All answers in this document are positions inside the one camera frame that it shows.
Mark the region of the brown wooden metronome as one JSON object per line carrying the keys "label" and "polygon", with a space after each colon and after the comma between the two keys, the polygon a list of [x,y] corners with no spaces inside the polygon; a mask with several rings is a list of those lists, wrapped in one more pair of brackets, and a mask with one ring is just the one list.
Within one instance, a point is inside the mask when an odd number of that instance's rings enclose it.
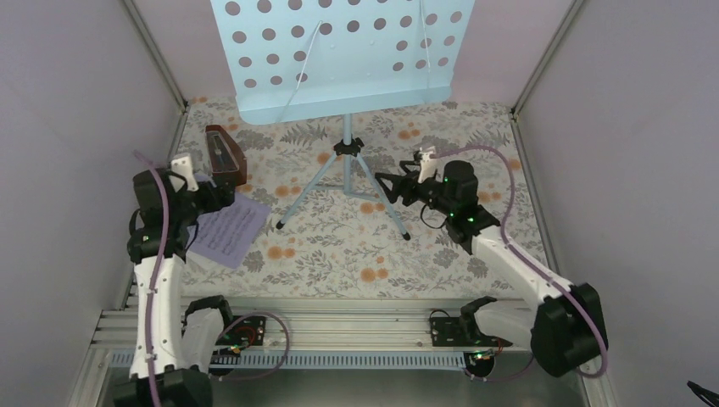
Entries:
{"label": "brown wooden metronome", "polygon": [[247,184],[248,166],[244,152],[221,125],[207,125],[205,140],[213,178],[220,184]]}

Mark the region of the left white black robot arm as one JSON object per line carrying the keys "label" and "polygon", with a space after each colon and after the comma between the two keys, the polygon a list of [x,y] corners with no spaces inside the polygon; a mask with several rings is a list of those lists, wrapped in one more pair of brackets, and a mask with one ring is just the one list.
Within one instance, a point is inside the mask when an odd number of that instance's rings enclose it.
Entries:
{"label": "left white black robot arm", "polygon": [[138,288],[137,340],[129,377],[114,386],[113,403],[210,406],[210,359],[237,323],[221,295],[181,310],[181,275],[199,216],[233,204],[234,186],[172,164],[135,175],[133,191],[139,207],[129,222],[127,253]]}

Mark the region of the light blue music stand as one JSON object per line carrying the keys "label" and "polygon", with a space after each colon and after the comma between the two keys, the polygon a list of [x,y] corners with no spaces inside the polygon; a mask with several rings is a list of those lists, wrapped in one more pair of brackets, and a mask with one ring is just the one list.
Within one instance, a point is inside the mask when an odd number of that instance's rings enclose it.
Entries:
{"label": "light blue music stand", "polygon": [[332,153],[363,164],[357,113],[447,100],[471,1],[214,1],[241,118],[339,115]]}

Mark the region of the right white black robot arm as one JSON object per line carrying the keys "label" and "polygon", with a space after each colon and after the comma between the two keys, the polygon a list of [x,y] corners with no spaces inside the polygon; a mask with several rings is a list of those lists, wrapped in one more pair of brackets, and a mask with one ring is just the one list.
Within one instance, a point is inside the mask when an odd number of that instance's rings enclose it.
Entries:
{"label": "right white black robot arm", "polygon": [[447,163],[441,178],[428,174],[428,165],[403,161],[403,174],[375,178],[390,203],[421,203],[442,214],[441,227],[450,239],[500,271],[525,303],[520,308],[490,296],[471,301],[460,309],[461,338],[470,345],[495,338],[527,349],[554,377],[604,358],[609,341],[599,293],[588,283],[557,275],[517,247],[501,221],[479,203],[478,179],[468,162]]}

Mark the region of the sheet music pages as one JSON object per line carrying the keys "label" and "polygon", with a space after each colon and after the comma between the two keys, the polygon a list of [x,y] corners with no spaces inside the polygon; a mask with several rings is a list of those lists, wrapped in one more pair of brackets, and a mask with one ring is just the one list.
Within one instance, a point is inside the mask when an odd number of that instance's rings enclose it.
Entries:
{"label": "sheet music pages", "polygon": [[269,206],[236,192],[234,203],[220,211],[200,215],[198,225],[189,228],[191,237],[195,231],[198,233],[189,252],[236,269],[269,214]]}

